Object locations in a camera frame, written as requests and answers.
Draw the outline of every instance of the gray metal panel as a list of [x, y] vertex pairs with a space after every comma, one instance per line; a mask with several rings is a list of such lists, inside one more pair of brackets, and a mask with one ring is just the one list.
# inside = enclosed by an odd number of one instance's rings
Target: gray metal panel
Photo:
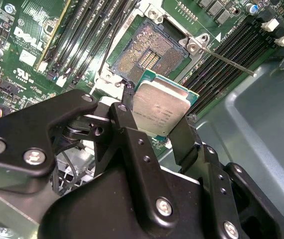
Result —
[[245, 168], [284, 215], [284, 71], [258, 68], [197, 122], [201, 139], [224, 164]]

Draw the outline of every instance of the mounting hole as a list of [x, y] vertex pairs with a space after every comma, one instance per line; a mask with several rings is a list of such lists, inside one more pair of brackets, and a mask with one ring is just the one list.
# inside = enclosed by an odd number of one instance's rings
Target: mounting hole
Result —
[[241, 13], [240, 9], [235, 9], [235, 11], [234, 11], [234, 15], [235, 16], [238, 16], [240, 13]]
[[143, 160], [144, 160], [145, 162], [147, 162], [147, 163], [150, 163], [150, 162], [151, 162], [150, 157], [147, 156], [147, 155], [143, 157]]
[[225, 188], [221, 188], [221, 193], [224, 194], [224, 195], [226, 195], [226, 190], [225, 190]]
[[94, 130], [94, 135], [95, 136], [100, 136], [103, 133], [103, 129], [101, 127], [96, 127]]
[[120, 110], [122, 110], [122, 111], [127, 111], [128, 109], [127, 109], [127, 107], [125, 106], [125, 105], [118, 105], [118, 108], [120, 109]]
[[92, 98], [91, 98], [90, 95], [83, 95], [82, 99], [84, 99], [85, 101], [88, 101], [88, 102], [92, 102]]
[[204, 35], [204, 36], [202, 36], [202, 41], [207, 41], [208, 40], [208, 37], [207, 37], [207, 35]]

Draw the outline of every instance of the metal bracket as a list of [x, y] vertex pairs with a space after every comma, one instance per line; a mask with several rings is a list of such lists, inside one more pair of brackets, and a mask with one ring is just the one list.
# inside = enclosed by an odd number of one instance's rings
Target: metal bracket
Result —
[[43, 189], [55, 166], [54, 127], [93, 112], [97, 105], [86, 92], [72, 90], [0, 118], [0, 189]]

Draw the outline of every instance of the black mechanical arm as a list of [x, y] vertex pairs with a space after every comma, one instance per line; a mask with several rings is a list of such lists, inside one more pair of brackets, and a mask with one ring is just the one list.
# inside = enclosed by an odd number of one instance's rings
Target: black mechanical arm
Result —
[[162, 170], [134, 121], [133, 88], [110, 107], [72, 90], [0, 118], [1, 190], [38, 192], [55, 155], [95, 143], [94, 179], [49, 208], [39, 239], [284, 238], [284, 217], [240, 165], [219, 162], [187, 117], [169, 135], [181, 172]]

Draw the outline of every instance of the motherboard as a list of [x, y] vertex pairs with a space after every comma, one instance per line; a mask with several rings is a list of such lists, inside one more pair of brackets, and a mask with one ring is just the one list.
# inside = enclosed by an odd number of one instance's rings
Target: motherboard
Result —
[[284, 0], [0, 0], [0, 105], [71, 89], [120, 100], [151, 70], [197, 93], [188, 114], [203, 114], [247, 77], [223, 59], [252, 72], [281, 47]]

